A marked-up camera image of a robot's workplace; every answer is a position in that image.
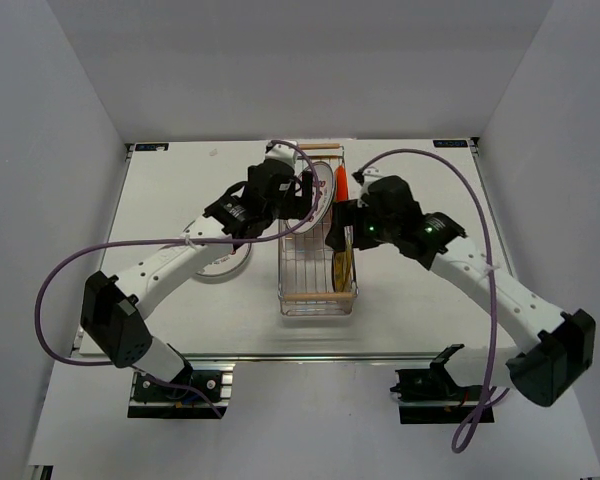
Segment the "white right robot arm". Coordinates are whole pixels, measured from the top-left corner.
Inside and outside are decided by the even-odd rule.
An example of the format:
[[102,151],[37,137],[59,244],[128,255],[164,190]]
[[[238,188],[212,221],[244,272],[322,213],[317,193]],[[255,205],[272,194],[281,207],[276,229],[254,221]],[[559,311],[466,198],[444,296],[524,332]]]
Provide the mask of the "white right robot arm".
[[334,251],[392,245],[495,315],[517,350],[484,358],[502,361],[506,386],[535,405],[553,405],[591,366],[596,323],[587,312],[567,313],[492,267],[457,222],[441,212],[423,213],[400,177],[366,170],[354,178],[360,196],[336,204],[327,235]]

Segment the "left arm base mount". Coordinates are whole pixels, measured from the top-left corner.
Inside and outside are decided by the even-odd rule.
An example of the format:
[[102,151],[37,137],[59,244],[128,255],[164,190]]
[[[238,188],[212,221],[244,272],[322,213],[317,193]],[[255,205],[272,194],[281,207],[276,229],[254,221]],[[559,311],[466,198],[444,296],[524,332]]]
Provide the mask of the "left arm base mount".
[[229,366],[194,365],[188,389],[156,384],[144,373],[135,373],[130,389],[130,419],[221,419],[229,405],[233,371]]

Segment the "yellow patterned plate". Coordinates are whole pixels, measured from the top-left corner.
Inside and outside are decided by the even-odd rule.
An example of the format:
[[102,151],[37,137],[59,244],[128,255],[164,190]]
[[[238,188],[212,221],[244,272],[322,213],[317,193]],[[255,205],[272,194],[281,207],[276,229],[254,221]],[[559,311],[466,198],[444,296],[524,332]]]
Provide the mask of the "yellow patterned plate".
[[351,228],[344,229],[345,250],[334,252],[332,256],[332,286],[336,293],[349,292],[352,288],[353,249]]

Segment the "white plate red characters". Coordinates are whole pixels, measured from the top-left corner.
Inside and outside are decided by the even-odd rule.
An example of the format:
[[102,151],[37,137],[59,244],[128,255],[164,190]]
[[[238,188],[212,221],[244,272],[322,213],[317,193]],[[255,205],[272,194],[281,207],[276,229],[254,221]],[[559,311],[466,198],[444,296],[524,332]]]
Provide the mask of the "white plate red characters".
[[253,247],[247,243],[196,272],[192,279],[207,283],[224,283],[239,276],[249,265]]
[[319,189],[313,189],[314,196],[318,199],[318,206],[310,219],[293,231],[294,235],[306,234],[316,228],[324,216],[328,213],[335,194],[335,174],[328,162],[313,160],[313,166],[317,173]]

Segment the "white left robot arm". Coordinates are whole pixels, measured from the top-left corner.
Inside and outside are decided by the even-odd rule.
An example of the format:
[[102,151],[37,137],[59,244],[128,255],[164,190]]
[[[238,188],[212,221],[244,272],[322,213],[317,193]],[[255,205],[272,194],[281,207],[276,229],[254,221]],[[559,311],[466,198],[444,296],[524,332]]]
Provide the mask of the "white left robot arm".
[[81,326],[117,368],[133,367],[157,380],[168,398],[191,387],[192,368],[149,331],[147,318],[171,293],[216,260],[259,238],[278,219],[303,220],[314,205],[315,176],[300,177],[279,160],[251,166],[190,223],[174,246],[122,272],[92,274],[85,283]]

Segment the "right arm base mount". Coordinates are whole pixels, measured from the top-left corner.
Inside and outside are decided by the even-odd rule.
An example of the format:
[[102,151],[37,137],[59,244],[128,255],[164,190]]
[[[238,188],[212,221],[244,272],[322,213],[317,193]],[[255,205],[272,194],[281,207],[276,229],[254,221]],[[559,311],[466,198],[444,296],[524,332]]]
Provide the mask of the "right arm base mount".
[[478,405],[486,348],[452,344],[435,355],[398,361],[390,388],[402,425],[458,425]]

